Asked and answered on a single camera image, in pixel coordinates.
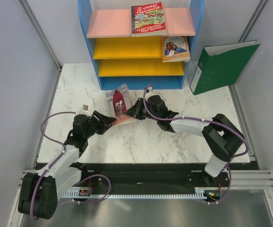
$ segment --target binder spine label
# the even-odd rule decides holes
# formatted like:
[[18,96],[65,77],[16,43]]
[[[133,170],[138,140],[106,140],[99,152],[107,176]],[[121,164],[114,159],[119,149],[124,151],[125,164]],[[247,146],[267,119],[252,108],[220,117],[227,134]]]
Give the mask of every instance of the binder spine label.
[[197,68],[195,70],[195,73],[194,73],[194,76],[193,76],[193,79],[192,79],[192,82],[191,82],[191,85],[190,85],[191,91],[193,93],[194,93],[194,91],[195,91],[195,89],[197,87],[197,84],[198,84],[199,78],[201,77],[201,74],[202,74],[202,71],[199,68],[199,65],[197,65]]

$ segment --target colorful shelf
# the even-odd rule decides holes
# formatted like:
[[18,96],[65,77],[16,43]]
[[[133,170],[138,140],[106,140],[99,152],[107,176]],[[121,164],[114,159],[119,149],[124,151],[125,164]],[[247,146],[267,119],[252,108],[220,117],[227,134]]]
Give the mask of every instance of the colorful shelf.
[[[165,8],[166,36],[195,35],[189,8]],[[131,36],[131,9],[94,10],[91,14],[87,38]]]
[[183,76],[183,62],[162,59],[108,59],[100,63],[99,77]]
[[97,38],[95,42],[94,59],[96,60],[161,57],[160,36]]
[[[131,9],[92,10],[90,0],[78,0],[83,35],[102,90],[126,83],[129,89],[181,89],[189,63],[162,62],[160,36],[131,37]],[[190,55],[204,13],[204,0],[188,8],[165,8],[167,36],[188,36]]]

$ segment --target green binder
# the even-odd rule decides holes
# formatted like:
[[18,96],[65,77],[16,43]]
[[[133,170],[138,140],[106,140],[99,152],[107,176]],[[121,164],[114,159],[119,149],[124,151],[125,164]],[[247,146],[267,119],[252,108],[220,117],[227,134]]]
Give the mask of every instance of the green binder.
[[193,94],[234,84],[260,45],[255,43],[205,46],[190,84]]

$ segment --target book cover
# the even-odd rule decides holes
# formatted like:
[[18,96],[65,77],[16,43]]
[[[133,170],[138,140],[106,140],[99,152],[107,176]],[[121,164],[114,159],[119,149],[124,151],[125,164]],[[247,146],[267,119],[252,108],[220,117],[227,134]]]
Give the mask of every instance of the book cover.
[[133,6],[132,36],[165,35],[166,24],[162,3]]
[[136,119],[124,114],[126,110],[132,107],[132,100],[126,84],[122,84],[117,89],[106,93],[106,99],[110,117],[117,119],[112,125],[121,125],[136,121]]
[[186,36],[162,37],[162,61],[189,61],[190,52]]
[[235,84],[258,47],[256,40],[205,46],[190,84],[192,93],[198,95]]

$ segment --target white wall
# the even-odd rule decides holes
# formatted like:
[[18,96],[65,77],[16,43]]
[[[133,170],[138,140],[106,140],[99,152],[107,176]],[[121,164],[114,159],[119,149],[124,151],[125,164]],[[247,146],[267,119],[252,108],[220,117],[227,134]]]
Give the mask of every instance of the white wall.
[[[61,64],[91,62],[81,31],[77,0],[27,0]],[[122,9],[156,0],[92,0],[94,9]],[[163,0],[164,7],[187,7],[190,0]],[[195,49],[237,42],[259,0],[206,0],[203,27]]]
[[267,3],[247,39],[257,39],[261,45],[236,86],[256,157],[273,175],[273,1]]
[[17,0],[0,0],[0,227],[31,167],[57,75]]

